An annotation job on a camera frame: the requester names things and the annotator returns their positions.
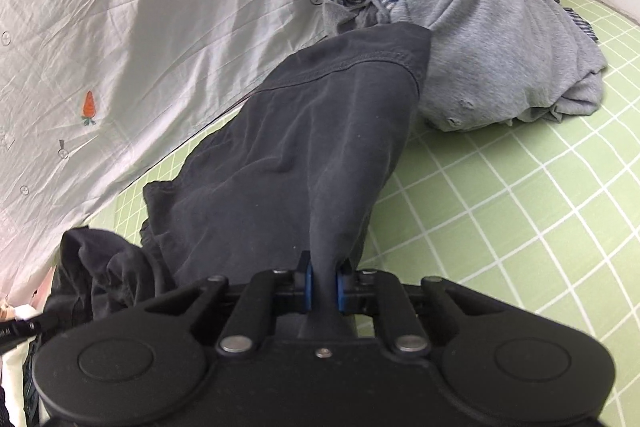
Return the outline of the grey t-shirt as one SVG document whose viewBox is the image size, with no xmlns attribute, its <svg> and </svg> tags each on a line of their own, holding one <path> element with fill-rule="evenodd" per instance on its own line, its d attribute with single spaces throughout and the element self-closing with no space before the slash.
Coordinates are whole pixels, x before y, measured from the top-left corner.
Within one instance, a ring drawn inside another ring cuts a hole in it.
<svg viewBox="0 0 640 427">
<path fill-rule="evenodd" d="M 442 131 L 589 116 L 603 100 L 605 56 L 556 0 L 399 0 L 390 12 L 323 0 L 322 10 L 331 36 L 393 23 L 430 32 L 419 107 Z"/>
</svg>

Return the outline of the black trousers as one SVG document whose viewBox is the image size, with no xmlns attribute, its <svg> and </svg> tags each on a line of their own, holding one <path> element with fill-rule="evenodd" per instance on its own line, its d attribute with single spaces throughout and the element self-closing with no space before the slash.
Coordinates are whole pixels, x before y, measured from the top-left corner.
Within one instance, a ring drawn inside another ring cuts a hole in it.
<svg viewBox="0 0 640 427">
<path fill-rule="evenodd" d="M 63 235 L 47 308 L 70 329 L 212 275 L 241 284 L 291 270 L 308 253 L 314 304 L 279 333 L 351 336 L 336 309 L 336 272 L 360 260 L 372 208 L 408 140 L 430 51 L 427 29 L 396 23 L 289 56 L 175 179 L 145 185 L 139 244 L 89 228 Z"/>
</svg>

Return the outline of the white carrot print sheet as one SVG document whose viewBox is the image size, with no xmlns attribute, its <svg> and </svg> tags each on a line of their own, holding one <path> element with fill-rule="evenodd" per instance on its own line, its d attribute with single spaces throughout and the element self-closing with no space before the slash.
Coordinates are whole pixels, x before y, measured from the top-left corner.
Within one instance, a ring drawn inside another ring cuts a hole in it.
<svg viewBox="0 0 640 427">
<path fill-rule="evenodd" d="M 1 0 L 1 295 L 316 41 L 322 0 Z"/>
</svg>

